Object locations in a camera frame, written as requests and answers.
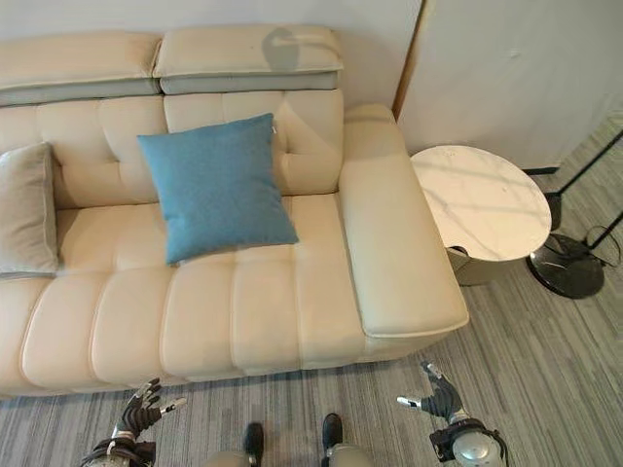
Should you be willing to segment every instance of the sofa headrest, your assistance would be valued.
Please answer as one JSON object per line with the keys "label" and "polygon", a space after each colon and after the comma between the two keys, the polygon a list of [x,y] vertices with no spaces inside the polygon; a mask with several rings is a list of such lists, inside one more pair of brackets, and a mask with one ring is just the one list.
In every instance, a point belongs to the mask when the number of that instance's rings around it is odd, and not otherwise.
{"label": "sofa headrest", "polygon": [[128,95],[333,90],[338,41],[321,26],[101,31],[0,42],[0,106]]}
{"label": "sofa headrest", "polygon": [[159,93],[158,34],[101,31],[0,43],[0,105]]}
{"label": "sofa headrest", "polygon": [[342,69],[330,29],[253,24],[167,32],[154,76],[167,94],[332,90]]}

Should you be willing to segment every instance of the gray pillow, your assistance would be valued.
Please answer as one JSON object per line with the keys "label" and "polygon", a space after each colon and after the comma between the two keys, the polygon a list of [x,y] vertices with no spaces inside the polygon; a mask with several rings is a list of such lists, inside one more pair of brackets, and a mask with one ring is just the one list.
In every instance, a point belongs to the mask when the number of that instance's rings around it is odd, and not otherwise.
{"label": "gray pillow", "polygon": [[47,143],[0,155],[0,276],[58,268],[52,155]]}

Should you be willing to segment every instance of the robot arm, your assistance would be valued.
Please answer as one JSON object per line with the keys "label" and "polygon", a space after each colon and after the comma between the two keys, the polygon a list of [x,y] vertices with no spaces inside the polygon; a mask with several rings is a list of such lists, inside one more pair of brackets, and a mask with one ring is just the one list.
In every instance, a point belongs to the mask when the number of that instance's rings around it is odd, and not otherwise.
{"label": "robot arm", "polygon": [[465,411],[457,389],[429,362],[421,366],[433,387],[433,395],[423,399],[398,397],[398,403],[443,417],[449,426],[430,435],[440,462],[456,459],[464,467],[508,466],[508,448],[497,431],[488,430]]}

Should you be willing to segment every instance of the gray striped carpet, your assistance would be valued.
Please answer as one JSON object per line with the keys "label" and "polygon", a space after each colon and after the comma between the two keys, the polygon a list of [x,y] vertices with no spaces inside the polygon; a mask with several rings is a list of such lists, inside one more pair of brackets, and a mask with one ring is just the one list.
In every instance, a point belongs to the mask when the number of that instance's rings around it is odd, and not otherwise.
{"label": "gray striped carpet", "polygon": [[[623,124],[610,119],[555,176],[560,186]],[[574,237],[607,224],[623,206],[621,145],[565,197],[562,232]],[[623,241],[622,230],[615,231]],[[611,242],[599,253],[616,256]],[[400,394],[430,387],[418,362],[430,359],[451,377],[471,413],[498,428],[517,466],[623,465],[621,316],[623,274],[606,269],[603,291],[574,302],[558,297],[519,263],[497,282],[463,288],[470,324],[418,355],[273,377],[167,388],[189,405],[157,425],[161,466],[202,466],[221,449],[236,449],[244,425],[261,420],[270,466],[318,465],[319,425],[340,413],[346,438],[378,466],[433,466],[428,434],[443,426],[396,405]],[[127,393],[20,398],[0,404],[1,466],[75,465],[108,436]]]}

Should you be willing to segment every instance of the throw pillow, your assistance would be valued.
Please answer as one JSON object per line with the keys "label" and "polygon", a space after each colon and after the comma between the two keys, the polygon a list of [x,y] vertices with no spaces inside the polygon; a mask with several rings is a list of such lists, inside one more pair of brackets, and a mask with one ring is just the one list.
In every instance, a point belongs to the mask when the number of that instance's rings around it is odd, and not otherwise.
{"label": "throw pillow", "polygon": [[0,156],[0,274],[58,267],[52,155],[47,143]]}
{"label": "throw pillow", "polygon": [[166,262],[239,245],[295,243],[273,176],[273,114],[138,136],[166,220]]}

